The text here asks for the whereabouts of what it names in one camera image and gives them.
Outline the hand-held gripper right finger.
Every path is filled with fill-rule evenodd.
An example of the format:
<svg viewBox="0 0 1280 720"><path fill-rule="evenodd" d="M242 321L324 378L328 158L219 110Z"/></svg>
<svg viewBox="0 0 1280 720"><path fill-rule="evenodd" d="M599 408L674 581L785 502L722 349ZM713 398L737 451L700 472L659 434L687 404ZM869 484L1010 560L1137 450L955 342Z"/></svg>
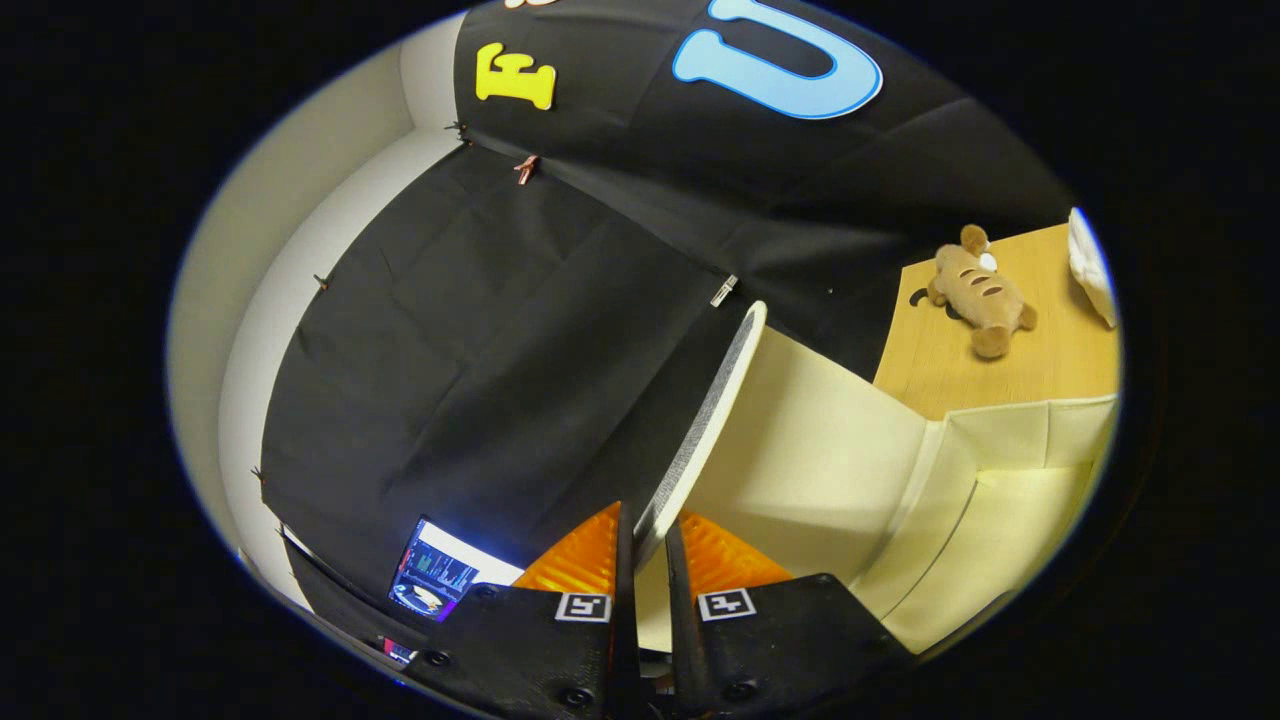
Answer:
<svg viewBox="0 0 1280 720"><path fill-rule="evenodd" d="M678 515L666 559L680 717L815 717L913 666L838 578L794 575L700 514Z"/></svg>

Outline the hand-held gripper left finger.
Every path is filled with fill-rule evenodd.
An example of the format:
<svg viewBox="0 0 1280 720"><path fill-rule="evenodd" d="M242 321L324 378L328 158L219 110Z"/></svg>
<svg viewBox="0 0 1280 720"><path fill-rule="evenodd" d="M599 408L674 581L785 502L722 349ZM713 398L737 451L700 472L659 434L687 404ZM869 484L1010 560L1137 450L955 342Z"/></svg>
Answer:
<svg viewBox="0 0 1280 720"><path fill-rule="evenodd" d="M406 682L477 717L640 717L635 520L626 502L599 516L614 538L588 548L612 560L609 592L477 584L428 633Z"/></svg>

